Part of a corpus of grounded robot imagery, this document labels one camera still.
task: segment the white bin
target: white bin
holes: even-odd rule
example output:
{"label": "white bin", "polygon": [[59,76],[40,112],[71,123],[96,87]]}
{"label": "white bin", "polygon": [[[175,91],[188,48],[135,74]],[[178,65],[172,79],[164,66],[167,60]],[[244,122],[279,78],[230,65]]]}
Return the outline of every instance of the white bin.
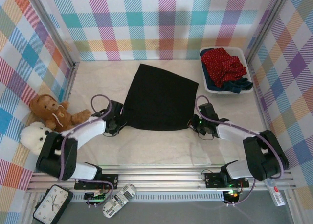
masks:
{"label": "white bin", "polygon": [[[250,72],[249,72],[249,69],[248,69],[248,65],[246,64],[246,59],[245,59],[244,53],[243,53],[243,51],[240,48],[237,48],[237,47],[204,47],[204,48],[202,48],[200,50],[200,53],[204,49],[211,49],[211,48],[214,48],[214,49],[224,48],[226,50],[226,52],[228,54],[230,54],[231,56],[238,56],[240,62],[243,64],[243,66],[246,67],[246,75],[244,75],[243,77],[248,78],[248,81],[252,82],[252,79],[251,79],[251,76],[250,76]],[[230,91],[213,91],[213,90],[209,90],[208,87],[207,87],[207,84],[206,84],[206,79],[205,79],[205,75],[204,75],[202,67],[201,67],[201,71],[202,71],[202,74],[203,74],[204,87],[205,87],[206,91],[208,91],[209,93],[211,93],[211,94],[237,94],[237,93],[233,93],[233,92],[230,92]],[[242,93],[251,93],[252,91],[253,91],[253,87],[251,89],[249,89],[249,90],[241,90],[240,94],[242,94]]]}

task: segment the teddy bear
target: teddy bear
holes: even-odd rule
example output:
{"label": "teddy bear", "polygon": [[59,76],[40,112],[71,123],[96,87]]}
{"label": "teddy bear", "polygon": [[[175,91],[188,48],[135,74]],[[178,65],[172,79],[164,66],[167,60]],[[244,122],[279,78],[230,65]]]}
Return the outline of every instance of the teddy bear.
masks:
{"label": "teddy bear", "polygon": [[[28,148],[35,155],[40,154],[44,146],[45,138],[52,132],[51,129],[45,127],[42,122],[34,122],[24,128],[21,132],[21,144]],[[55,150],[55,154],[60,155],[60,150]]]}
{"label": "teddy bear", "polygon": [[46,127],[57,132],[70,130],[75,125],[85,122],[91,116],[88,109],[71,115],[67,112],[68,101],[58,104],[49,94],[43,94],[30,100],[29,106],[36,116],[45,121]]}

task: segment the black clock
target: black clock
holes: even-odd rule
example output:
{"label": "black clock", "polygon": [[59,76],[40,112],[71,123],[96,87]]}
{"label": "black clock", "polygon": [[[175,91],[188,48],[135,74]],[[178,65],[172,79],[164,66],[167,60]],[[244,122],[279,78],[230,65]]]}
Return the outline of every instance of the black clock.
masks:
{"label": "black clock", "polygon": [[57,223],[72,198],[73,192],[53,185],[35,207],[33,218],[44,224]]}

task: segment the marble surface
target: marble surface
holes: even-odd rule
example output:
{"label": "marble surface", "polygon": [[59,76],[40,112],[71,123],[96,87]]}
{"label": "marble surface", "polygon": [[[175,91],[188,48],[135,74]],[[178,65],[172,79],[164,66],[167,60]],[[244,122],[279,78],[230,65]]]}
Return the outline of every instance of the marble surface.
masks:
{"label": "marble surface", "polygon": [[[199,83],[197,95],[205,94],[219,118],[248,129],[263,129],[254,94],[210,96],[204,89],[200,60],[145,60],[81,62],[69,98],[69,112],[90,109],[96,94],[124,103],[139,64],[162,68]],[[96,110],[106,108],[107,101],[97,98]],[[214,139],[204,141],[191,129],[157,132],[125,127],[116,137],[99,135],[78,150],[78,161],[98,165],[124,164],[222,164],[244,159],[244,149],[234,143]]]}

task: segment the red fabric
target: red fabric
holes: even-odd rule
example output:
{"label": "red fabric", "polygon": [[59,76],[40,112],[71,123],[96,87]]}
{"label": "red fabric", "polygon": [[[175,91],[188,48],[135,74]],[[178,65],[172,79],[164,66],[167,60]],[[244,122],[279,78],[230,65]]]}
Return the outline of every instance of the red fabric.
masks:
{"label": "red fabric", "polygon": [[212,81],[219,88],[224,82],[237,81],[246,75],[246,67],[237,56],[229,55],[223,48],[208,50],[202,57]]}

